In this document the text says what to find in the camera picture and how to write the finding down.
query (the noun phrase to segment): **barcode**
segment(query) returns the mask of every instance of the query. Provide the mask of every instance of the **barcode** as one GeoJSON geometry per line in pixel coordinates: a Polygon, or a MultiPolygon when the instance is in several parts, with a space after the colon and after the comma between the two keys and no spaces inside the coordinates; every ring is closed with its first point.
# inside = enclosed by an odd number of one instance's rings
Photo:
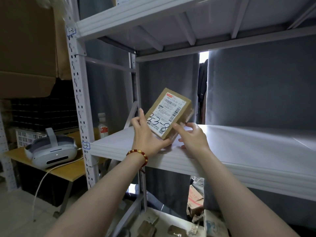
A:
{"type": "Polygon", "coordinates": [[[180,110],[181,110],[180,107],[178,107],[175,110],[175,112],[172,114],[172,116],[170,116],[170,119],[169,119],[170,122],[172,122],[172,120],[176,117],[176,115],[179,113],[180,110]]]}
{"type": "Polygon", "coordinates": [[[168,99],[165,99],[165,102],[169,103],[170,105],[173,105],[173,106],[176,106],[177,104],[176,103],[173,103],[172,101],[168,100],[168,99]]]}

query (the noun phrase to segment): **person's left hand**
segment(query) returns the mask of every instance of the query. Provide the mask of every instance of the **person's left hand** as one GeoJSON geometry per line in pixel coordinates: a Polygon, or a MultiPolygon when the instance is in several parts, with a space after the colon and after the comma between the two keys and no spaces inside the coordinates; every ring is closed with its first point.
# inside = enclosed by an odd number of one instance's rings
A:
{"type": "Polygon", "coordinates": [[[143,151],[148,157],[152,157],[161,149],[171,144],[171,140],[158,139],[150,130],[147,120],[145,119],[144,111],[139,109],[139,117],[134,117],[131,120],[134,127],[134,142],[132,149],[143,151]]]}

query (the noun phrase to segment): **table leg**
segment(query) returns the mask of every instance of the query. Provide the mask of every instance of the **table leg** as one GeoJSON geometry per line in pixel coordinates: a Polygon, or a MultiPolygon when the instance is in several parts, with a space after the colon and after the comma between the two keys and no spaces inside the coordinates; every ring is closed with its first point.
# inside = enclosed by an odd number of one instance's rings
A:
{"type": "Polygon", "coordinates": [[[66,190],[66,193],[65,193],[65,196],[64,196],[63,203],[61,204],[61,207],[60,207],[60,210],[59,211],[55,211],[54,214],[53,214],[53,216],[55,218],[60,217],[65,212],[66,206],[67,206],[67,203],[68,203],[68,199],[69,199],[69,196],[70,196],[70,192],[71,192],[71,189],[72,189],[72,184],[73,184],[73,182],[69,181],[68,186],[67,186],[67,190],[66,190]]]}

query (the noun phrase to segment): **floor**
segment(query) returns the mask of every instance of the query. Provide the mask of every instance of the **floor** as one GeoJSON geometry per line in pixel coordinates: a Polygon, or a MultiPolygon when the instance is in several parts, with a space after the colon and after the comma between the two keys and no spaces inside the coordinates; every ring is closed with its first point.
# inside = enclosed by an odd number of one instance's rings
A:
{"type": "MultiPolygon", "coordinates": [[[[31,210],[34,196],[18,189],[7,192],[6,183],[0,183],[0,236],[1,237],[42,237],[55,223],[53,213],[59,208],[36,199],[35,219],[32,221],[31,210]]],[[[67,208],[76,200],[77,196],[69,198],[67,208]]]]}

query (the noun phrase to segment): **person's left arm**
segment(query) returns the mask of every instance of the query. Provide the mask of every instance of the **person's left arm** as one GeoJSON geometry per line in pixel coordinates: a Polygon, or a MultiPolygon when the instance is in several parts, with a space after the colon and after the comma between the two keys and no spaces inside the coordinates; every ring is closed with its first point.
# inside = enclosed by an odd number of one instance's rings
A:
{"type": "MultiPolygon", "coordinates": [[[[153,136],[142,109],[132,124],[135,132],[132,149],[143,151],[149,158],[171,143],[169,139],[162,141],[153,136]]],[[[45,237],[104,236],[127,188],[144,163],[142,154],[129,154],[61,215],[45,237]]]]}

